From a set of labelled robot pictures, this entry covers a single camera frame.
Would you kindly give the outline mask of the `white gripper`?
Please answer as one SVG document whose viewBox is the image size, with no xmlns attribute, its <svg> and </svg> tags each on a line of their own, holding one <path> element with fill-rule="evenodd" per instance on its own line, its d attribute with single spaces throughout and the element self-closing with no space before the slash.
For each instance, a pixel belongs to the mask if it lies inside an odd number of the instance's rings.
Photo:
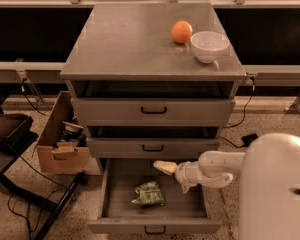
<svg viewBox="0 0 300 240">
<path fill-rule="evenodd" d="M 181 184 L 184 194 L 188 193 L 190 187 L 198 184 L 199 167 L 197 162 L 183 162 L 178 166 L 175 162 L 156 160 L 153 166 L 159 171 L 175 178 Z"/>
</svg>

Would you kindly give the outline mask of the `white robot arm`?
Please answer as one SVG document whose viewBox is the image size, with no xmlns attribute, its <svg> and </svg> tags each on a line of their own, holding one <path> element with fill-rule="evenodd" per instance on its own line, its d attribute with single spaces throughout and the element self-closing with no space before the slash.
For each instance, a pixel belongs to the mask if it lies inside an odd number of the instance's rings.
<svg viewBox="0 0 300 240">
<path fill-rule="evenodd" d="M 300 137 L 270 133 L 244 152 L 206 151 L 195 162 L 154 162 L 184 191 L 239 184 L 238 240 L 300 240 Z"/>
</svg>

